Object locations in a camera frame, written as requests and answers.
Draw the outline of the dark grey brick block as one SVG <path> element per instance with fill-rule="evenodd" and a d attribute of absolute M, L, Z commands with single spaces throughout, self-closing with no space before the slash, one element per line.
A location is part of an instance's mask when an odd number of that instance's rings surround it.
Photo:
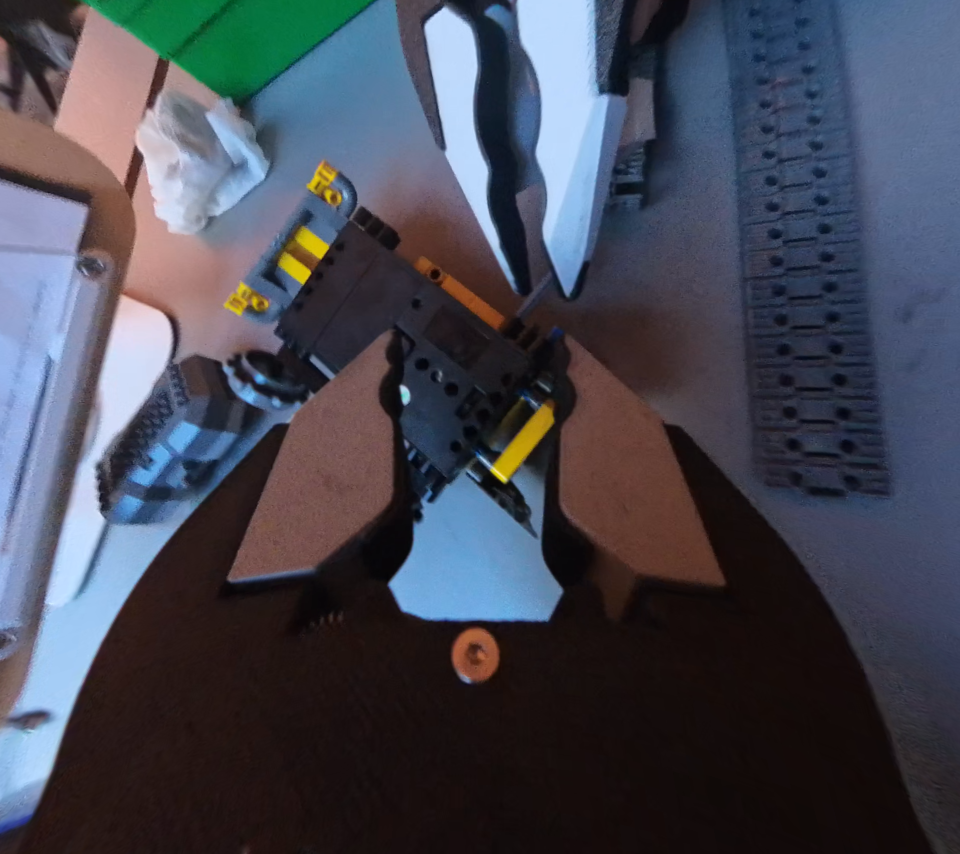
<path fill-rule="evenodd" d="M 222 362 L 191 355 L 170 364 L 95 467 L 109 524 L 166 520 L 212 476 L 258 421 L 232 389 Z"/>

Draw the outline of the black yellow toy brick vehicle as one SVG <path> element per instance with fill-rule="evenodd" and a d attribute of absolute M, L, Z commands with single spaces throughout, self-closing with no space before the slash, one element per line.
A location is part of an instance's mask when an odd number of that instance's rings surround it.
<path fill-rule="evenodd" d="M 469 477 L 537 536 L 514 476 L 554 424 L 558 328 L 528 304 L 510 317 L 426 258 L 359 203 L 323 161 L 306 194 L 223 307 L 270 325 L 295 383 L 317 392 L 378 337 L 399 348 L 399 431 L 414 497 Z"/>

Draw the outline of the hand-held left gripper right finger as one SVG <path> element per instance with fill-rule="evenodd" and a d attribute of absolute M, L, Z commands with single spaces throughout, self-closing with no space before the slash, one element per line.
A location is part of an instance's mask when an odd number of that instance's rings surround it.
<path fill-rule="evenodd" d="M 541 549 L 576 604 L 613 622 L 649 591 L 714 593 L 726 579 L 660 417 L 581 344 L 552 356 L 556 438 L 546 468 Z"/>

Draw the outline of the long grey toy track strip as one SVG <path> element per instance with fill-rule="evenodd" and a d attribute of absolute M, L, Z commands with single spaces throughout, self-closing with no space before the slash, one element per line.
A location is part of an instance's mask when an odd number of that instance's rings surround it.
<path fill-rule="evenodd" d="M 885 498 L 891 473 L 834 0 L 722 0 L 753 461 L 763 483 Z"/>

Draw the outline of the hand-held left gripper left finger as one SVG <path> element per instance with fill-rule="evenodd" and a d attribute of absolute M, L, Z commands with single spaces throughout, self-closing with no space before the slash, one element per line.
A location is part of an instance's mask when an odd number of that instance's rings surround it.
<path fill-rule="evenodd" d="M 293 416 L 230 584 L 267 584 L 357 557 L 389 583 L 413 547 L 401 430 L 402 339 L 388 330 Z"/>

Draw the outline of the grey desk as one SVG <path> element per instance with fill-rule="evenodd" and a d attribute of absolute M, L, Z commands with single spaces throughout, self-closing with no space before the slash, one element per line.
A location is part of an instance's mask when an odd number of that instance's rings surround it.
<path fill-rule="evenodd" d="M 958 29 L 911 0 L 839 0 L 889 499 L 765 488 L 751 465 L 736 189 L 721 0 L 692 0 L 667 45 L 650 206 L 605 219 L 561 325 L 684 428 L 785 537 L 865 661 L 918 813 L 958 852 Z M 421 117 L 378 0 L 252 103 L 268 179 L 197 237 L 169 233 L 145 176 L 126 291 L 213 356 L 270 344 L 221 308 L 323 156 L 344 166 L 404 249 L 505 309 L 509 290 Z"/>

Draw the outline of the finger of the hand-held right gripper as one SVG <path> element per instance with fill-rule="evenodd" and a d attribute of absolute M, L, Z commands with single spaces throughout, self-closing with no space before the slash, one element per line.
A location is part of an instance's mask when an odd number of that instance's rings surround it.
<path fill-rule="evenodd" d="M 538 236 L 566 299 L 580 295 L 614 164 L 624 96 L 597 80 L 597 0 L 508 0 L 510 109 L 522 189 L 538 189 Z"/>
<path fill-rule="evenodd" d="M 541 259 L 530 227 L 543 211 L 541 106 L 517 23 L 509 3 L 448 6 L 424 35 L 444 155 L 511 288 L 528 296 Z"/>

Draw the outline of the white rounded flat plate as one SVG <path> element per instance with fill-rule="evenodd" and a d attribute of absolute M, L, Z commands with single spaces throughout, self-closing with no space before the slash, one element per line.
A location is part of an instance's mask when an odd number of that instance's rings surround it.
<path fill-rule="evenodd" d="M 48 608 L 70 603 L 88 579 L 106 529 L 99 508 L 96 465 L 146 401 L 172 358 L 174 344 L 172 320 L 157 309 L 121 296 L 54 554 L 45 598 Z"/>

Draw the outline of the crumpled white plastic bag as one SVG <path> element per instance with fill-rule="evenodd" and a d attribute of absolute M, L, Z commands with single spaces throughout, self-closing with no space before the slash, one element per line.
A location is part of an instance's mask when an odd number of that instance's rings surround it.
<path fill-rule="evenodd" d="M 270 162 L 254 126 L 230 99 L 205 107 L 164 90 L 135 134 L 155 215 L 177 235 L 196 235 L 266 178 Z"/>

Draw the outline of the sign board with wooden edge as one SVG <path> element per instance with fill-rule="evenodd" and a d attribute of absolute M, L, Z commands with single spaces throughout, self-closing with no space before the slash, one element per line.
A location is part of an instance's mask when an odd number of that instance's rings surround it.
<path fill-rule="evenodd" d="M 135 237 L 124 186 L 54 128 L 1 118 L 1 658 L 41 620 Z"/>

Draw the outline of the grey metal toy axle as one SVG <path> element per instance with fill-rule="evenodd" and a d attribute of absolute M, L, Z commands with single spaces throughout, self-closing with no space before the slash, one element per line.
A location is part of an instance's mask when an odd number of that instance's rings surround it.
<path fill-rule="evenodd" d="M 537 309 L 545 299 L 549 299 L 557 293 L 557 279 L 552 271 L 546 274 L 534 285 L 533 290 L 528 296 L 525 296 L 520 306 L 513 314 L 513 320 L 517 323 L 527 323 L 534 310 Z"/>

